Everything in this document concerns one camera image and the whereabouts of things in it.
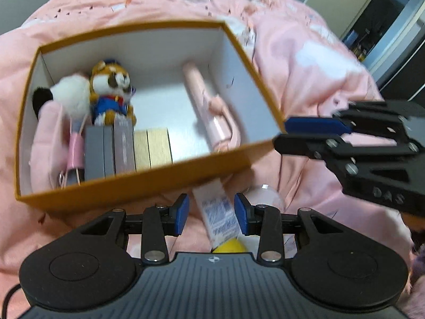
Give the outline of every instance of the yellow ball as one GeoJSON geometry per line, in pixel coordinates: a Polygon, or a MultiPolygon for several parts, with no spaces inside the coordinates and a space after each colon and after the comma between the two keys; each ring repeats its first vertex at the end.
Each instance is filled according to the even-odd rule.
{"type": "Polygon", "coordinates": [[[237,239],[232,238],[214,249],[213,253],[246,253],[247,248],[237,239]]]}

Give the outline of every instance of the black fluffy pom-pom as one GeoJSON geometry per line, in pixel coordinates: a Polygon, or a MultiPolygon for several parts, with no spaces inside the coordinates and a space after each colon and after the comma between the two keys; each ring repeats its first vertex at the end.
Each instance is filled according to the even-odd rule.
{"type": "Polygon", "coordinates": [[[32,108],[34,109],[37,120],[41,107],[48,101],[53,101],[52,91],[46,87],[38,87],[32,96],[32,108]]]}

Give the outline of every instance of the open cardboard box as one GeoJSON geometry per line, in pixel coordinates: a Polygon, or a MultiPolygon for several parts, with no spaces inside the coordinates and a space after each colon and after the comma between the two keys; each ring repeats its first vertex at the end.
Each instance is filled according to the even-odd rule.
{"type": "Polygon", "coordinates": [[[16,140],[16,199],[46,211],[84,211],[199,184],[240,171],[273,148],[283,118],[239,42],[222,22],[169,21],[123,25],[81,34],[39,48],[28,76],[16,140]],[[137,89],[131,100],[135,130],[168,128],[173,164],[34,194],[30,154],[37,118],[32,93],[77,71],[89,73],[105,58],[128,70],[137,89]],[[192,60],[211,93],[229,106],[241,146],[212,153],[184,84],[192,60]]]}

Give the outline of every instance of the pink bedding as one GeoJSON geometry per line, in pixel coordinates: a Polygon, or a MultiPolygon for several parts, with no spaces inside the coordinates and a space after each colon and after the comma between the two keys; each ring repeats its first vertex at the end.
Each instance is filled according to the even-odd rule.
{"type": "MultiPolygon", "coordinates": [[[[42,44],[111,25],[158,19],[226,20],[289,115],[328,116],[349,100],[380,99],[362,65],[330,33],[323,19],[294,0],[51,0],[20,28],[0,37],[0,299],[18,283],[18,270],[32,251],[100,213],[49,217],[14,199],[14,141],[26,76],[42,44]]],[[[351,136],[353,142],[377,142],[351,136]]],[[[295,213],[309,206],[387,245],[409,262],[411,239],[398,212],[345,197],[335,176],[320,161],[281,157],[271,152],[252,169],[226,182],[230,197],[251,184],[269,184],[283,198],[280,208],[295,213]]],[[[125,208],[138,213],[155,202],[171,203],[178,193],[125,208]]],[[[209,251],[210,243],[196,205],[181,237],[167,239],[171,255],[179,250],[209,251]]],[[[129,251],[137,252],[131,237],[129,251]]],[[[9,318],[28,304],[20,291],[9,318]]]]}

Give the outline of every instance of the plush toy's face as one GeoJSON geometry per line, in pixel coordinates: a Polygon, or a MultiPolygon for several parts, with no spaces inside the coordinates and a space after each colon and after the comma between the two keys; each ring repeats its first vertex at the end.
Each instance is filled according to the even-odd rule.
{"type": "Polygon", "coordinates": [[[117,64],[100,62],[93,69],[93,91],[100,96],[119,96],[128,102],[131,98],[131,83],[128,72],[117,64]]]}

